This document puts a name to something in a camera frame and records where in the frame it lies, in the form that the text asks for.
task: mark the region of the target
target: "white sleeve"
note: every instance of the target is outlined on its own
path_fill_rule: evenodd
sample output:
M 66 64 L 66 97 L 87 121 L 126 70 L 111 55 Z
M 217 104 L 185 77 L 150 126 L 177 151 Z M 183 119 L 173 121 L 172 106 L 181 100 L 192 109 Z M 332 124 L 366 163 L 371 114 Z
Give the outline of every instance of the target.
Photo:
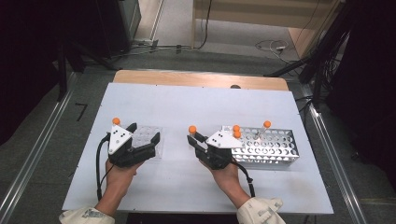
M 115 220 L 92 207 L 65 211 L 59 216 L 62 224 L 114 224 Z
M 282 205 L 280 199 L 251 198 L 238 209 L 236 217 L 240 224 L 285 224 L 276 212 Z

